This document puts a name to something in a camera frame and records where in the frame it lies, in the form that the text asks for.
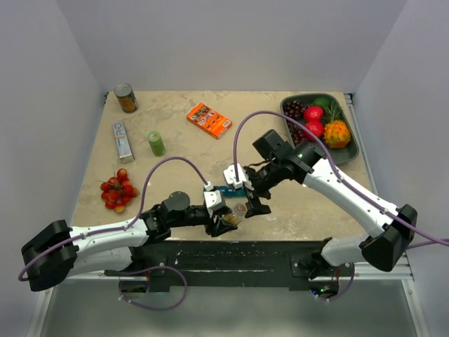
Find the clear bottle lid orange label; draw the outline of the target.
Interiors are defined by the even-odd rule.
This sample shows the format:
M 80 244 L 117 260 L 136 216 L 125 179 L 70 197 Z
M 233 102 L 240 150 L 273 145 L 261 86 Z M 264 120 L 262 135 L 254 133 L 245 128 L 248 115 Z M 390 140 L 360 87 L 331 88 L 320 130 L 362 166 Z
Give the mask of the clear bottle lid orange label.
M 238 217 L 245 217 L 248 209 L 244 203 L 238 203 L 234 206 L 234 212 Z

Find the clear pill bottle yellow capsules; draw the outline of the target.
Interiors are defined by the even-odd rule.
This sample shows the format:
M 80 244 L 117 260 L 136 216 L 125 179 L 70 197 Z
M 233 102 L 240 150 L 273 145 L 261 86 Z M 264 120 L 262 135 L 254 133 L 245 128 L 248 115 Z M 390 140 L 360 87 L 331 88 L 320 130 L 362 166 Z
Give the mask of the clear pill bottle yellow capsules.
M 238 227 L 240 222 L 242 221 L 242 216 L 239 214 L 230 211 L 229 213 L 223 215 L 222 222 L 226 225 Z

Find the teal weekly pill organizer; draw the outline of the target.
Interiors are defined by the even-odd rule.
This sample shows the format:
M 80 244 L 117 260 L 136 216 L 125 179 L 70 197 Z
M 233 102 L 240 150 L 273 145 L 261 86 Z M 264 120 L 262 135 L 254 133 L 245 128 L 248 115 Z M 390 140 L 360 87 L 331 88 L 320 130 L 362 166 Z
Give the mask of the teal weekly pill organizer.
M 233 187 L 228 187 L 226 185 L 220 185 L 214 187 L 216 190 L 220 191 L 220 194 L 223 198 L 246 198 L 246 193 L 243 188 L 241 189 L 234 189 Z

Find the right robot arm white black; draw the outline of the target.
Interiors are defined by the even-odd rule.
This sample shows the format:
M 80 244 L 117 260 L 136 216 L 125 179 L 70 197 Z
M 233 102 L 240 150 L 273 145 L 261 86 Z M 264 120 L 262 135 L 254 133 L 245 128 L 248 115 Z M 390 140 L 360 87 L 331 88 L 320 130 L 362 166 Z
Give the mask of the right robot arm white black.
M 303 265 L 322 276 L 345 263 L 367 262 L 390 272 L 414 238 L 417 211 L 387 202 L 333 169 L 322 150 L 311 143 L 292 147 L 275 130 L 259 137 L 253 147 L 268 162 L 255 170 L 245 168 L 258 197 L 270 198 L 270 189 L 284 180 L 294 180 L 338 205 L 366 231 L 360 237 L 331 238 Z

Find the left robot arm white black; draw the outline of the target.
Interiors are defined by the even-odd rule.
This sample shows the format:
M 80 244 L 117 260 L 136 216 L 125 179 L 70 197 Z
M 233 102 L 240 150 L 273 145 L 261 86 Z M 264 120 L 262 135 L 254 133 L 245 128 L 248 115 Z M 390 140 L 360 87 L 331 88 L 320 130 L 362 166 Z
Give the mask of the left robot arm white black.
M 25 271 L 20 280 L 38 292 L 86 272 L 124 270 L 138 275 L 145 258 L 135 250 L 164 241 L 175 227 L 202 226 L 211 237 L 235 230 L 222 193 L 209 191 L 203 196 L 202 205 L 191 205 L 188 194 L 177 191 L 136 218 L 92 228 L 54 221 L 22 247 Z

